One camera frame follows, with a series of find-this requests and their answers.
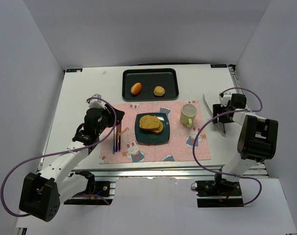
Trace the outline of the steel serving tongs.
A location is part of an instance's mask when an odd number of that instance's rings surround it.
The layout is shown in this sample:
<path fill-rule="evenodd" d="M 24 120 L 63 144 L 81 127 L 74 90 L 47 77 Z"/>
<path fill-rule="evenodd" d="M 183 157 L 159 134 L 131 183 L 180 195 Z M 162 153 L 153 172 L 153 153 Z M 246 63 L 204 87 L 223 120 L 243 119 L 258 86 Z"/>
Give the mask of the steel serving tongs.
<path fill-rule="evenodd" d="M 211 117 L 213 117 L 213 112 L 212 112 L 211 108 L 209 107 L 204 94 L 203 94 L 202 98 L 203 98 L 203 103 L 206 107 L 207 112 L 210 114 Z M 213 123 L 213 124 L 218 128 L 220 134 L 224 137 L 226 135 L 225 124 L 224 123 Z"/>

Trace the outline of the crusty speckled bread slice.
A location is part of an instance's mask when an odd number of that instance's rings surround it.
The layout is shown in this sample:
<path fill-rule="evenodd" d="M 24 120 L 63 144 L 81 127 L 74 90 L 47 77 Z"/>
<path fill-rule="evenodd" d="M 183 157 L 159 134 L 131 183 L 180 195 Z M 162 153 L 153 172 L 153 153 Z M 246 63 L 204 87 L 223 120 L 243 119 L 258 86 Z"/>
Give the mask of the crusty speckled bread slice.
<path fill-rule="evenodd" d="M 160 134 L 164 129 L 164 125 L 163 123 L 161 122 L 159 127 L 157 128 L 153 128 L 153 129 L 149 129 L 150 132 L 154 133 L 154 134 Z"/>

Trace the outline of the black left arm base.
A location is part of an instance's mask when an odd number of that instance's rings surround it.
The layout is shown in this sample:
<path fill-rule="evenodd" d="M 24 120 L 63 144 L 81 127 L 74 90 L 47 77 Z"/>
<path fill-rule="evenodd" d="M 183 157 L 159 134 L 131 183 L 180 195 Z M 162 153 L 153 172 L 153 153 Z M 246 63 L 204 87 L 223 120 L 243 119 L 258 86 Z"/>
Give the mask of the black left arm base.
<path fill-rule="evenodd" d="M 88 180 L 87 187 L 83 192 L 75 195 L 75 197 L 64 202 L 64 205 L 91 205 L 109 206 L 113 201 L 115 182 L 103 181 L 92 178 L 93 174 L 88 171 L 82 171 L 80 173 L 71 173 L 67 176 L 68 179 L 74 178 L 74 176 L 83 176 Z"/>

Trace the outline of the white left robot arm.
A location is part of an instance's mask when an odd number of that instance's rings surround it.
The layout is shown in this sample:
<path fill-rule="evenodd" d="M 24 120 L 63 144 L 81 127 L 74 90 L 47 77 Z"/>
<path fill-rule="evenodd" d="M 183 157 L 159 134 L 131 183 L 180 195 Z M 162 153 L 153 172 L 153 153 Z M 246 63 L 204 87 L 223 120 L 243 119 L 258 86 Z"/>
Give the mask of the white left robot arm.
<path fill-rule="evenodd" d="M 89 171 L 73 169 L 102 141 L 106 128 L 121 123 L 125 113 L 108 104 L 86 111 L 65 153 L 38 173 L 29 173 L 23 181 L 19 203 L 21 211 L 45 222 L 51 221 L 61 204 L 80 193 L 91 193 L 95 185 Z"/>

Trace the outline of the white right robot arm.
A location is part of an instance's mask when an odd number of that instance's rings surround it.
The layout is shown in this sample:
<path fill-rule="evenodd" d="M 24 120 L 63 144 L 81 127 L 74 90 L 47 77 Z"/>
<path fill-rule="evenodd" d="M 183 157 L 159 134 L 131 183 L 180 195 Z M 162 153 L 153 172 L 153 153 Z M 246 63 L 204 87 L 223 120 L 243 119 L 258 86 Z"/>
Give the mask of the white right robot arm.
<path fill-rule="evenodd" d="M 265 160 L 274 157 L 276 151 L 278 121 L 263 118 L 252 111 L 243 111 L 247 99 L 243 94 L 227 92 L 219 94 L 220 104 L 212 105 L 213 123 L 235 122 L 242 129 L 237 144 L 237 153 L 231 161 L 215 175 L 215 184 L 234 186 L 246 171 Z"/>

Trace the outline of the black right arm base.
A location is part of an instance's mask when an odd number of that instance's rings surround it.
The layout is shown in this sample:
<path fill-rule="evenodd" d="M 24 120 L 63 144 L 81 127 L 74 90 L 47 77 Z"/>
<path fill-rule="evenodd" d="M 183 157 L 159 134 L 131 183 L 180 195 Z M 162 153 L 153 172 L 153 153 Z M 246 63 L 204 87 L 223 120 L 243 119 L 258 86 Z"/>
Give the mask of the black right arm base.
<path fill-rule="evenodd" d="M 230 182 L 215 175 L 214 180 L 200 180 L 191 184 L 197 193 L 198 208 L 236 208 L 243 207 L 242 191 L 239 182 Z"/>

